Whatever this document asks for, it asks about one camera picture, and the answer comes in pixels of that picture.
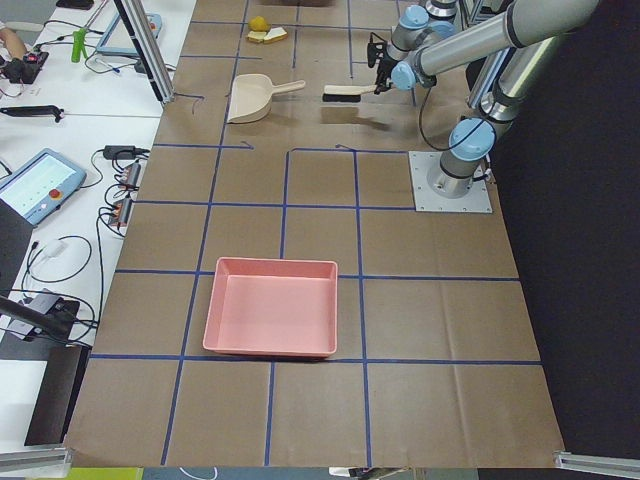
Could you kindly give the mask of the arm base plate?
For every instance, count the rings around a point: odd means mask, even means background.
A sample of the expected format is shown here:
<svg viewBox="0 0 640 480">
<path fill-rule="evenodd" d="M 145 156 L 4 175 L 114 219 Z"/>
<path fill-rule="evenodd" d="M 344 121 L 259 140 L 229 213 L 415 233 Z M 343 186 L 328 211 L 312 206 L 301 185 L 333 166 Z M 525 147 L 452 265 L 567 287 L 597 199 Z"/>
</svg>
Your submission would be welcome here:
<svg viewBox="0 0 640 480">
<path fill-rule="evenodd" d="M 461 160 L 450 152 L 409 151 L 413 198 L 417 212 L 493 212 L 481 160 Z"/>
</svg>

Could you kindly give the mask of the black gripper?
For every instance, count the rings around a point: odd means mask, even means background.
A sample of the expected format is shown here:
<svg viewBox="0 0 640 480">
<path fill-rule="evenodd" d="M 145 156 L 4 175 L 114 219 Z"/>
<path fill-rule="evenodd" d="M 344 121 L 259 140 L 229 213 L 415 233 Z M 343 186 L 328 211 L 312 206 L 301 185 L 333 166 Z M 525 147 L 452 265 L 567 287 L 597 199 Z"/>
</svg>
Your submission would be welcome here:
<svg viewBox="0 0 640 480">
<path fill-rule="evenodd" d="M 375 32 L 369 34 L 367 65 L 369 68 L 377 68 L 374 92 L 383 93 L 390 90 L 395 60 L 388 53 L 388 41 Z"/>
</svg>

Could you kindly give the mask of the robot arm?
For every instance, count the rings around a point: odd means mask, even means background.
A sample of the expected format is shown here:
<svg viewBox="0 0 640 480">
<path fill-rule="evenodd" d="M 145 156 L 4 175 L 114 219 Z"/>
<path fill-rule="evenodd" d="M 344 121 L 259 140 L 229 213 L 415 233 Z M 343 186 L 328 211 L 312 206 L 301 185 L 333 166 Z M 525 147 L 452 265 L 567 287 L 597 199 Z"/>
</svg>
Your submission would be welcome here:
<svg viewBox="0 0 640 480">
<path fill-rule="evenodd" d="M 401 15 L 389 38 L 371 34 L 367 63 L 374 91 L 431 90 L 439 75 L 466 70 L 473 115 L 453 128 L 427 178 L 445 198 L 461 198 L 480 181 L 481 160 L 518 116 L 527 94 L 567 34 L 582 27 L 595 1 L 509 1 L 465 30 L 454 26 L 452 1 L 421 1 Z"/>
</svg>

